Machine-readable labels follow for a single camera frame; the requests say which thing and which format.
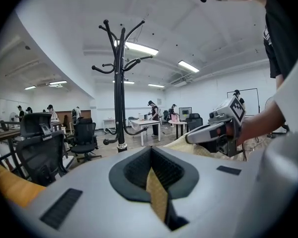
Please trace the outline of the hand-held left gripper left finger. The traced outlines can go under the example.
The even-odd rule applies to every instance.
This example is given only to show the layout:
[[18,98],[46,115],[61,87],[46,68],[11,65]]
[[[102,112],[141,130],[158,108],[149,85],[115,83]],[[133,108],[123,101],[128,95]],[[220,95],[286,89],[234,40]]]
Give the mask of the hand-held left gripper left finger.
[[129,163],[150,147],[141,147],[77,167],[18,208],[23,225],[36,238],[167,238],[170,229],[150,202],[130,201],[111,185],[147,196],[130,183],[118,163]]

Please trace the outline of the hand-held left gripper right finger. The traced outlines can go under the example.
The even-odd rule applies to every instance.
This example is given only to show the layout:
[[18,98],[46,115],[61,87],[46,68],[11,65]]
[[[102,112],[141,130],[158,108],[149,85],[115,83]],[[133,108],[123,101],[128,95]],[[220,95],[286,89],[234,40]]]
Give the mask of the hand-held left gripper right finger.
[[176,214],[188,224],[159,231],[152,238],[252,238],[245,222],[245,206],[258,173],[258,156],[246,162],[216,159],[158,147],[194,166],[199,180],[191,193],[172,201]]

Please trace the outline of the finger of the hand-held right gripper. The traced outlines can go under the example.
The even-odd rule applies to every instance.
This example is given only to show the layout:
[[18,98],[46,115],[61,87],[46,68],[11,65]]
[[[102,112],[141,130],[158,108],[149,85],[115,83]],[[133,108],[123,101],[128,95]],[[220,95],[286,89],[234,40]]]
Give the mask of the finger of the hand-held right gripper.
[[225,122],[214,122],[195,128],[185,136],[189,144],[216,142],[218,145],[226,144]]

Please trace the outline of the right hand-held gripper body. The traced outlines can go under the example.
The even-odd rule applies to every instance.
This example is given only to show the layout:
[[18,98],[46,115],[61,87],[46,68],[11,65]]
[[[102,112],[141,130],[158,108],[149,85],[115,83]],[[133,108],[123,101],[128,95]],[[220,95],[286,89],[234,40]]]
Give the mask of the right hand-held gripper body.
[[233,157],[239,153],[236,142],[241,133],[242,122],[245,118],[246,110],[239,100],[233,95],[224,100],[216,109],[209,113],[208,123],[214,122],[234,122],[235,137],[226,136],[226,144],[218,145],[216,142],[201,143],[211,153],[220,152],[227,157]]

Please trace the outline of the yellow clothes shirt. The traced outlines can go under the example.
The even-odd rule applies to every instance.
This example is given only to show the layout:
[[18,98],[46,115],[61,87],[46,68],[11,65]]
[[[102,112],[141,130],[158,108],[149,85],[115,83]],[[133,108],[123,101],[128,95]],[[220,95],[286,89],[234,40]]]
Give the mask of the yellow clothes shirt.
[[[204,147],[200,145],[188,144],[185,140],[184,135],[181,136],[179,139],[175,140],[174,142],[165,145],[164,147],[198,156],[234,161],[238,160],[238,155],[235,155],[234,157],[227,157],[226,155],[220,152],[210,153],[208,150],[206,150]],[[153,211],[156,213],[158,218],[164,223],[167,213],[168,193],[163,188],[161,182],[156,176],[156,172],[152,168],[150,169],[147,177],[146,192],[148,192],[151,196],[150,205]]]

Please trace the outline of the black coat stand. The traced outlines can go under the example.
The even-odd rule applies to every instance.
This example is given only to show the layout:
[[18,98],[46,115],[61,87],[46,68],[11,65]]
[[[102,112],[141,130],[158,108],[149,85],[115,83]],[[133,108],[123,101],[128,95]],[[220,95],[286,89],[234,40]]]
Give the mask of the black coat stand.
[[126,33],[126,29],[123,27],[121,30],[120,38],[110,30],[109,21],[105,19],[103,25],[99,25],[98,28],[104,30],[109,38],[110,45],[114,55],[113,63],[103,64],[103,67],[110,66],[111,70],[105,71],[96,66],[92,66],[91,69],[98,71],[102,74],[114,74],[114,114],[115,114],[115,131],[112,132],[110,129],[107,131],[114,135],[114,139],[104,139],[104,145],[117,143],[118,152],[123,152],[128,149],[127,143],[125,142],[124,134],[131,136],[140,134],[147,129],[140,129],[134,133],[128,132],[126,125],[126,114],[125,114],[125,72],[131,70],[141,61],[153,58],[153,55],[135,58],[124,64],[125,45],[131,34],[133,34],[138,28],[140,28],[145,21],[142,20],[136,25],[129,33]]

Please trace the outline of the person's right forearm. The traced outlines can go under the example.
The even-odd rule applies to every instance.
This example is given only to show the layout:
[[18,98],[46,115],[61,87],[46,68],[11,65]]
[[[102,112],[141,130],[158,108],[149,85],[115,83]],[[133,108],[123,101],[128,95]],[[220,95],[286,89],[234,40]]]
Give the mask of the person's right forearm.
[[246,140],[271,133],[281,127],[285,121],[279,106],[272,101],[264,111],[244,120],[236,145],[239,146]]

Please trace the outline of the person's right hand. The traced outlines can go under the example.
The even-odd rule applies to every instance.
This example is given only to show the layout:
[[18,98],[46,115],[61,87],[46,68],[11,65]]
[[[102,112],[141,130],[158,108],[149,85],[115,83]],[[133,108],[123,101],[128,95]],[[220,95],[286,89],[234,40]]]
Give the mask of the person's right hand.
[[226,134],[228,137],[235,137],[235,127],[234,122],[230,121],[225,124],[226,127]]

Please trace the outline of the black monitor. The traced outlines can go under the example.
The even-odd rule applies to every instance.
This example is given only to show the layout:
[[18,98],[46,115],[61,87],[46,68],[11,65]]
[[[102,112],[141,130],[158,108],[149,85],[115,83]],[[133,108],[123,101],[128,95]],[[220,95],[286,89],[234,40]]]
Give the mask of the black monitor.
[[185,121],[189,118],[190,114],[192,113],[191,107],[180,107],[178,108],[179,120]]

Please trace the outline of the black office chair with headrest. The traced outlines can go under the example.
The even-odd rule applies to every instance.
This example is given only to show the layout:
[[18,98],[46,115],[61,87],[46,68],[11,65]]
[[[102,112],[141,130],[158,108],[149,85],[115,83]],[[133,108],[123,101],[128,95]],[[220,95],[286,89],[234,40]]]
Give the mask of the black office chair with headrest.
[[53,131],[50,113],[26,114],[20,123],[24,139],[16,153],[30,180],[48,186],[68,173],[64,167],[64,133]]

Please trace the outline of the small white table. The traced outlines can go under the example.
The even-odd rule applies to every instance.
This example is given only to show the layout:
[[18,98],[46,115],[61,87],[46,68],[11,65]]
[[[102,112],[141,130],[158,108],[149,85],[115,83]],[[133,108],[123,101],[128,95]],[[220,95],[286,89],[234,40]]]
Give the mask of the small white table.
[[115,130],[115,120],[114,119],[104,119],[103,120],[103,131],[105,134],[108,133],[107,129]]

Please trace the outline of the wooden table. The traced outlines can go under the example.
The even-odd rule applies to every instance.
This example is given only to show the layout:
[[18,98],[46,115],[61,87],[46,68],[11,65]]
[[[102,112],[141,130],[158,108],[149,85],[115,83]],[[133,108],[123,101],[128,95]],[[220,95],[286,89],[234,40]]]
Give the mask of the wooden table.
[[25,180],[0,165],[0,192],[21,207],[28,206],[46,188]]

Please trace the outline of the brown wooden partition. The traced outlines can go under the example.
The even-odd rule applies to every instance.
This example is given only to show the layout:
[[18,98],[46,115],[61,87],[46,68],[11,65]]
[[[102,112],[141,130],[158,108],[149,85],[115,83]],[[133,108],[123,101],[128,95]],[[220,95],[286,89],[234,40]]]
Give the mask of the brown wooden partition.
[[[64,126],[70,125],[70,122],[72,122],[71,111],[56,111],[56,113]],[[81,114],[84,118],[91,118],[91,110],[81,110]]]

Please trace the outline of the person's black t-shirt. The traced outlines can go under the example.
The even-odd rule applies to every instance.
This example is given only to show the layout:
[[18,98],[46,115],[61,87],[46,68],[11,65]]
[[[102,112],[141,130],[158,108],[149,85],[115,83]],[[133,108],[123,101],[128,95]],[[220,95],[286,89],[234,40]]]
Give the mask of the person's black t-shirt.
[[287,78],[298,60],[298,34],[277,0],[266,0],[264,47],[269,59],[270,77]]

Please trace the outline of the round pedestal table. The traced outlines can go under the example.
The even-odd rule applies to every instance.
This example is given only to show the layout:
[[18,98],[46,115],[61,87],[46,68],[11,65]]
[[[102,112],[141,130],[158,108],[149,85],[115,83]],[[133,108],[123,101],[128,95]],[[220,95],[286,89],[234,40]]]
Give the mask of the round pedestal table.
[[168,121],[169,124],[174,125],[176,127],[176,139],[183,136],[184,129],[187,126],[187,123],[185,121]]

